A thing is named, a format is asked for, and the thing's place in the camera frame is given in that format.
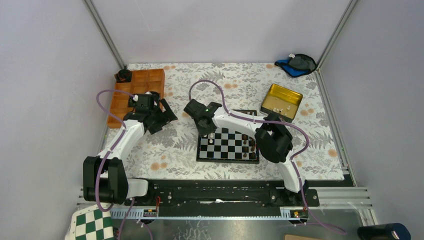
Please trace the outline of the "gold metal tin box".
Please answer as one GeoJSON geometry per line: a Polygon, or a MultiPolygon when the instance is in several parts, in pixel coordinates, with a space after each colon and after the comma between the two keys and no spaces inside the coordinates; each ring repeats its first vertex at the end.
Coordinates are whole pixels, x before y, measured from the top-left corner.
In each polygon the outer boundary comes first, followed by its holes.
{"type": "Polygon", "coordinates": [[[268,115],[276,113],[284,121],[291,123],[298,112],[303,95],[296,91],[272,84],[260,106],[260,112],[268,115]]]}

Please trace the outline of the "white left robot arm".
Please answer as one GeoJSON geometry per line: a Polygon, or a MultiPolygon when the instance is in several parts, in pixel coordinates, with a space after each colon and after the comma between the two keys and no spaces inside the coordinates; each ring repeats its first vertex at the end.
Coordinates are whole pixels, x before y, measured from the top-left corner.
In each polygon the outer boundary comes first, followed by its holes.
{"type": "Polygon", "coordinates": [[[124,160],[146,133],[161,131],[177,117],[155,91],[131,94],[128,101],[134,110],[123,117],[112,142],[97,156],[88,156],[83,162],[82,191],[88,202],[123,204],[136,197],[148,206],[155,200],[155,192],[146,179],[127,178],[124,160]]]}

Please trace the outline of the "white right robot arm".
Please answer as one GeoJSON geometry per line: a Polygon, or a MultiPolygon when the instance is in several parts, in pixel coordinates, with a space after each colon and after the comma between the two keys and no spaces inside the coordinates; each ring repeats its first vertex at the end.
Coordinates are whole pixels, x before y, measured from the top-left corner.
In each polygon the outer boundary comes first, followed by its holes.
{"type": "Polygon", "coordinates": [[[204,105],[191,99],[184,108],[195,123],[200,135],[214,133],[217,128],[226,128],[254,138],[260,154],[269,162],[276,164],[284,187],[287,189],[287,201],[293,206],[301,205],[306,199],[306,179],[301,176],[298,167],[293,163],[294,157],[304,152],[310,144],[308,135],[300,127],[281,121],[276,113],[261,117],[248,115],[235,110],[229,110],[225,105],[211,102],[204,105]],[[300,132],[305,140],[305,146],[293,153],[293,136],[288,127],[300,132]]]}

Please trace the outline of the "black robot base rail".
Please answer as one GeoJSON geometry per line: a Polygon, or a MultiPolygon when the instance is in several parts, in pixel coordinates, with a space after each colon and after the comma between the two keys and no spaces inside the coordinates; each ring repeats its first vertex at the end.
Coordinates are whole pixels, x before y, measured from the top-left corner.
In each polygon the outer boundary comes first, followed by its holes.
{"type": "Polygon", "coordinates": [[[282,180],[150,179],[136,207],[152,207],[159,217],[276,217],[281,208],[320,205],[317,191],[293,193],[282,180]]]}

